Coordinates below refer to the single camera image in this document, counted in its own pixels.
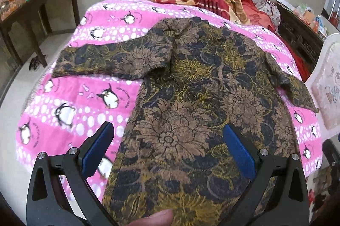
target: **tiled floor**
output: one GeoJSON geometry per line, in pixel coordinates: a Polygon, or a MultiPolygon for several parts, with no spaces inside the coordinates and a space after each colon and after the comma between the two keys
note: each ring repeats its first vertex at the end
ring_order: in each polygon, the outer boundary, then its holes
{"type": "MultiPolygon", "coordinates": [[[[47,63],[51,63],[56,58],[70,37],[71,34],[51,36],[41,44],[41,51],[47,54],[47,63]]],[[[34,84],[44,72],[42,66],[36,72],[29,71],[30,59],[19,71],[0,106],[0,191],[13,211],[25,223],[30,175],[16,160],[15,134],[21,108],[34,84]]]]}

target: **brown flower print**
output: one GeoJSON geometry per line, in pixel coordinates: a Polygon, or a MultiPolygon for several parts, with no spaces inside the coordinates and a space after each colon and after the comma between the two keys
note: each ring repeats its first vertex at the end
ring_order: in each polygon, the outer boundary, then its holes
{"type": "Polygon", "coordinates": [[[157,107],[144,109],[144,116],[135,130],[140,131],[140,139],[152,143],[157,159],[193,160],[205,155],[211,131],[206,126],[210,118],[204,109],[194,109],[192,103],[169,104],[160,99],[157,107]]]}
{"type": "Polygon", "coordinates": [[[165,59],[170,58],[170,53],[165,58],[156,56],[154,50],[150,48],[135,48],[128,56],[122,58],[120,66],[125,73],[137,75],[139,78],[146,75],[165,59]]]}
{"type": "Polygon", "coordinates": [[[275,155],[288,157],[291,153],[299,152],[295,129],[286,106],[281,104],[275,107],[273,120],[275,122],[275,136],[278,137],[275,155]]]}
{"type": "Polygon", "coordinates": [[[223,97],[224,109],[230,116],[230,122],[242,127],[243,131],[256,134],[263,138],[261,123],[264,121],[265,108],[254,94],[245,88],[238,86],[230,89],[230,94],[223,97]]]}

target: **bed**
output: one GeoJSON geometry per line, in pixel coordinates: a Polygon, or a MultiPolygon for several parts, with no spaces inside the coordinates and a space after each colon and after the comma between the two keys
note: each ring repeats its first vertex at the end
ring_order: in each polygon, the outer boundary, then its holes
{"type": "MultiPolygon", "coordinates": [[[[261,7],[266,9],[266,2],[261,7]]],[[[301,80],[295,61],[282,41],[262,26],[242,26],[222,19],[195,6],[158,4],[147,0],[105,0],[91,6],[66,46],[118,43],[145,35],[163,18],[201,17],[210,25],[227,27],[253,39],[271,53],[280,68],[301,80]]],[[[274,23],[278,17],[272,17],[274,23]]],[[[135,106],[141,80],[122,80],[106,75],[51,78],[55,63],[47,68],[23,108],[16,132],[16,153],[20,163],[32,171],[39,152],[64,154],[92,136],[104,121],[114,125],[115,137],[94,176],[88,183],[102,200],[124,129],[135,106]]],[[[322,149],[319,124],[315,114],[296,108],[281,89],[297,134],[305,176],[321,166],[322,149]]],[[[61,176],[65,193],[74,199],[65,177],[61,176]]]]}

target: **human thumb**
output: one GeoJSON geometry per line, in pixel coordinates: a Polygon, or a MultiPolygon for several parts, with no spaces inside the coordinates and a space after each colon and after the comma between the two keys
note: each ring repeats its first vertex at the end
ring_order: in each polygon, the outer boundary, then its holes
{"type": "Polygon", "coordinates": [[[173,213],[171,209],[154,213],[148,217],[144,217],[131,222],[127,226],[171,226],[173,221],[173,213]]]}

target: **penguin print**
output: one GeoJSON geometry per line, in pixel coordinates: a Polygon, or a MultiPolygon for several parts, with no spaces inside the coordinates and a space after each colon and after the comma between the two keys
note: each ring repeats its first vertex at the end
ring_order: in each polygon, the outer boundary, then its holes
{"type": "Polygon", "coordinates": [[[152,10],[159,14],[165,14],[165,9],[164,8],[158,8],[158,7],[152,7],[152,10]]]}
{"type": "Polygon", "coordinates": [[[97,169],[100,174],[100,177],[108,179],[111,173],[112,166],[113,163],[109,160],[109,158],[106,156],[103,157],[97,169]]]}
{"type": "Polygon", "coordinates": [[[228,29],[232,29],[232,27],[229,25],[229,24],[227,24],[225,21],[224,22],[222,22],[222,24],[226,27],[226,28],[228,28],[228,29]]]}
{"type": "Polygon", "coordinates": [[[293,72],[293,69],[292,69],[292,67],[290,67],[290,66],[287,66],[287,70],[291,73],[291,74],[295,74],[294,72],[293,72]]]}
{"type": "Polygon", "coordinates": [[[317,128],[314,125],[312,125],[312,135],[317,136],[317,128]]]}
{"type": "Polygon", "coordinates": [[[50,92],[53,89],[53,81],[50,78],[46,85],[44,86],[44,92],[50,92]]]}
{"type": "Polygon", "coordinates": [[[87,18],[84,16],[81,21],[80,21],[80,25],[85,25],[87,23],[87,18]]]}
{"type": "Polygon", "coordinates": [[[31,118],[28,119],[28,122],[19,127],[20,131],[20,139],[22,144],[28,144],[31,139],[31,129],[30,129],[31,118]]]}
{"type": "Polygon", "coordinates": [[[68,106],[66,104],[67,104],[66,102],[63,103],[61,106],[59,106],[55,110],[55,117],[57,118],[60,126],[65,124],[69,126],[70,128],[72,128],[73,126],[72,123],[73,123],[73,118],[76,113],[76,108],[68,106]]]}
{"type": "Polygon", "coordinates": [[[104,31],[105,29],[95,28],[90,32],[90,34],[94,39],[101,39],[103,37],[104,31]]]}
{"type": "Polygon", "coordinates": [[[281,52],[280,48],[278,48],[275,44],[273,45],[273,47],[274,47],[277,51],[280,51],[280,52],[281,52]]]}
{"type": "Polygon", "coordinates": [[[102,94],[97,94],[98,97],[103,99],[106,108],[114,109],[117,108],[119,104],[119,99],[117,95],[112,91],[112,87],[109,84],[109,88],[102,91],[102,94]]]}
{"type": "Polygon", "coordinates": [[[262,30],[266,32],[267,34],[270,34],[270,31],[267,28],[262,27],[262,30]]]}
{"type": "Polygon", "coordinates": [[[305,156],[308,160],[312,157],[312,154],[310,153],[310,150],[305,145],[305,149],[303,150],[302,156],[305,156]]]}
{"type": "Polygon", "coordinates": [[[295,110],[294,110],[294,117],[299,123],[303,122],[302,117],[295,110]]]}
{"type": "Polygon", "coordinates": [[[131,14],[131,11],[125,15],[121,20],[125,21],[127,24],[133,24],[135,22],[135,17],[131,14]]]}
{"type": "Polygon", "coordinates": [[[209,14],[209,11],[207,11],[206,9],[203,9],[203,8],[198,8],[203,14],[206,14],[208,15],[209,14]]]}
{"type": "Polygon", "coordinates": [[[259,37],[258,35],[255,35],[255,38],[260,40],[260,41],[263,41],[263,38],[259,37]]]}
{"type": "Polygon", "coordinates": [[[187,9],[185,9],[185,7],[182,9],[182,11],[183,11],[183,12],[186,12],[186,13],[188,13],[188,14],[190,14],[190,11],[187,10],[187,9]]]}
{"type": "Polygon", "coordinates": [[[317,159],[317,165],[315,166],[315,170],[318,170],[321,167],[321,160],[317,159]]]}
{"type": "Polygon", "coordinates": [[[105,10],[113,10],[113,8],[116,6],[115,3],[106,3],[106,4],[103,4],[103,7],[105,10]]]}

